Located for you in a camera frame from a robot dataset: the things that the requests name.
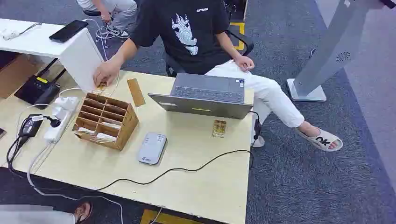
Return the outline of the person's left hand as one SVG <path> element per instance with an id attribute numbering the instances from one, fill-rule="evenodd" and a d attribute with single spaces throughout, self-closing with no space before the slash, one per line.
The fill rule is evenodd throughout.
<path id="1" fill-rule="evenodd" d="M 253 60 L 247 56 L 238 55 L 234 61 L 242 71 L 250 71 L 255 67 Z"/>

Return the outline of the person's right hand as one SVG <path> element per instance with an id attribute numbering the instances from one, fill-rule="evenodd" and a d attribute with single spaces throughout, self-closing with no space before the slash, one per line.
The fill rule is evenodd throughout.
<path id="1" fill-rule="evenodd" d="M 94 84 L 97 87 L 101 86 L 102 84 L 106 84 L 106 86 L 111 85 L 116 77 L 119 75 L 121 66 L 121 62 L 113 59 L 103 62 L 96 69 L 93 75 Z"/>

